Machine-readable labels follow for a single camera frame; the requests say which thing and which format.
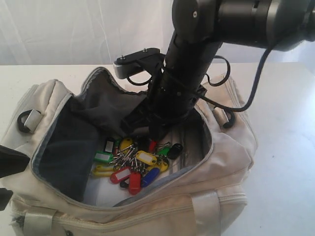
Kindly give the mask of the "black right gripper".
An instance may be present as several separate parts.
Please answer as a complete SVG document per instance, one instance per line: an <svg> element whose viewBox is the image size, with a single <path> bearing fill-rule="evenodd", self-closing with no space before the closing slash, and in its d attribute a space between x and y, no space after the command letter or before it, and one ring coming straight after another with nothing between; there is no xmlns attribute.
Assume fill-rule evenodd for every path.
<svg viewBox="0 0 315 236"><path fill-rule="evenodd" d="M201 88L207 68L183 66L153 72L147 96L131 113L122 119L120 128L131 134L147 127L151 138L163 138L172 127L182 123L194 109L198 97L194 95Z"/></svg>

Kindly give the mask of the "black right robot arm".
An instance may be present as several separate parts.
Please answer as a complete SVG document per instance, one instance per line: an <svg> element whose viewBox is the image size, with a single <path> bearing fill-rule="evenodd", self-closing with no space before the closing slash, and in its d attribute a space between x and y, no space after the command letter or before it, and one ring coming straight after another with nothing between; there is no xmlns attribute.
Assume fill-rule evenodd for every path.
<svg viewBox="0 0 315 236"><path fill-rule="evenodd" d="M263 48L249 98L244 106L222 109L247 110L254 99L263 66L272 50L289 51L315 39L315 3L312 0L175 0L172 5L174 33L167 53L156 48L118 58L117 76L129 79L146 71L146 98L121 121L131 133L149 129L161 139L168 129L185 120L199 99L201 85L223 43Z"/></svg>

